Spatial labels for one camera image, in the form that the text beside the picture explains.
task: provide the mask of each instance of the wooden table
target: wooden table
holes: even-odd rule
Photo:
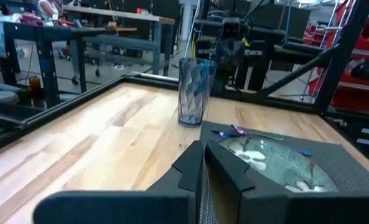
[[[139,63],[139,64],[147,64],[152,65],[152,73],[155,75],[159,74],[161,68],[164,69],[164,76],[167,76],[169,73],[169,59],[170,59],[170,52],[171,52],[171,43],[172,43],[172,35],[173,35],[173,25],[175,24],[174,19],[169,19],[161,16],[154,16],[154,15],[143,15],[143,14],[136,14],[132,12],[123,12],[123,11],[112,11],[112,10],[105,10],[105,9],[94,9],[89,7],[80,7],[80,6],[68,6],[63,5],[62,8],[69,13],[72,14],[96,14],[102,16],[113,16],[113,17],[123,17],[129,19],[139,19],[144,21],[151,21],[153,22],[153,38],[152,41],[142,40],[142,39],[135,39],[135,38],[108,38],[104,37],[102,40],[101,38],[90,38],[85,39],[86,42],[91,42],[94,44],[107,44],[107,45],[119,45],[122,47],[126,47],[128,49],[138,49],[144,50],[146,52],[152,52],[152,61],[143,60],[140,58],[130,58],[122,57],[121,55],[110,55],[110,54],[103,54],[101,52],[97,52],[97,54],[89,55],[90,57],[103,57],[107,59],[115,59],[119,61],[123,61],[124,59],[131,63]],[[161,43],[162,43],[162,25],[168,25],[167,30],[164,30],[164,61],[161,62]]]
[[[66,189],[147,189],[200,128],[177,123],[177,92],[121,84],[0,150],[0,223],[30,223],[35,205]],[[206,120],[341,144],[317,115],[211,98]]]
[[[66,11],[98,14],[98,15],[104,15],[104,16],[116,16],[116,17],[123,17],[123,18],[129,18],[129,19],[139,19],[139,20],[145,20],[145,21],[160,22],[162,24],[170,24],[170,25],[174,24],[174,19],[169,19],[169,18],[161,17],[161,16],[143,15],[143,14],[137,14],[137,13],[132,13],[132,12],[95,9],[95,8],[81,7],[81,6],[63,5],[62,8]]]
[[[113,31],[116,31],[116,32],[136,32],[137,31],[136,27],[106,26],[105,28],[107,30],[113,30]]]

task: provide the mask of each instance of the floor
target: floor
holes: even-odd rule
[[[40,68],[39,68],[39,59],[36,52],[36,46],[32,42],[26,41],[17,41],[17,46],[19,49],[24,51],[24,55],[19,58],[19,63],[22,72],[16,75],[17,81],[20,84],[27,85],[27,77],[28,76],[38,76],[40,77]],[[65,46],[65,42],[57,42],[54,43],[54,55],[55,55],[55,68],[57,72],[57,81],[58,88],[60,91],[66,91],[70,93],[80,93],[80,86],[74,85],[71,82],[71,78],[73,75],[73,67],[71,61],[67,61],[64,58],[58,57],[58,50]],[[185,42],[179,42],[179,46],[174,50],[174,56],[170,59],[170,67],[169,74],[170,77],[179,76],[178,64],[180,58],[185,55]],[[152,59],[152,53],[144,53],[143,58]],[[100,76],[96,77],[95,71],[97,69],[96,65],[92,65],[91,63],[85,64],[86,69],[86,80],[87,80],[87,89],[91,90],[96,86],[108,82],[112,79],[115,79],[119,76],[129,74],[130,72],[146,72],[151,73],[151,66],[149,65],[137,65],[137,64],[125,64],[124,69],[116,69],[111,66],[112,62],[102,62],[100,66]],[[269,86],[274,82],[282,79],[288,74],[288,72],[282,71],[269,71],[266,76],[266,80],[264,82],[264,86]],[[316,78],[317,75],[315,72],[306,73],[288,85],[280,88],[276,92],[275,95],[283,96],[285,98],[289,98],[296,101],[301,101],[301,99],[305,102],[310,103],[312,98],[310,96],[304,96],[305,93],[308,93],[308,88],[306,87],[306,83],[309,80],[309,77],[312,79]],[[3,82],[2,76],[0,74],[0,82]]]

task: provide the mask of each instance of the green plate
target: green plate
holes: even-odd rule
[[[286,146],[249,136],[227,139],[220,144],[267,178],[293,192],[338,191],[317,164]]]

